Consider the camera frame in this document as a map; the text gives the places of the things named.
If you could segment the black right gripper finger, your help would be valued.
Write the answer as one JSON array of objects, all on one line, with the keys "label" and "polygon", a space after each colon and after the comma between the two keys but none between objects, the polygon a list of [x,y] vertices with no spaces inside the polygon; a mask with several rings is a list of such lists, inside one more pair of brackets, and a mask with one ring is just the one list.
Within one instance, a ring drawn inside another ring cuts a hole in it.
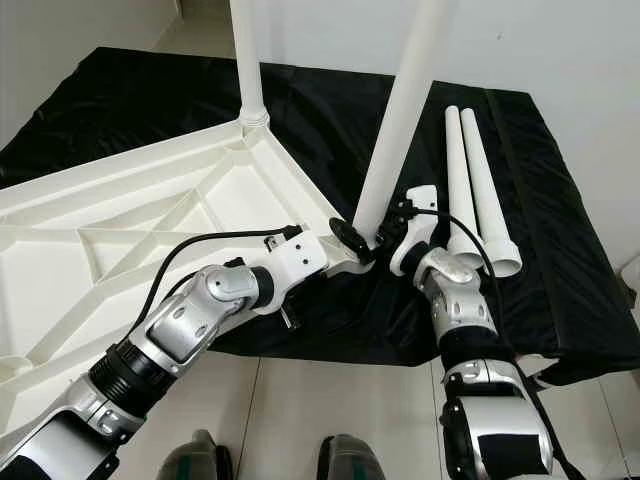
[{"label": "black right gripper finger", "polygon": [[335,238],[355,255],[358,262],[372,261],[372,250],[369,243],[367,243],[366,239],[361,236],[361,233],[353,228],[347,220],[343,218],[330,218],[328,224]]}]

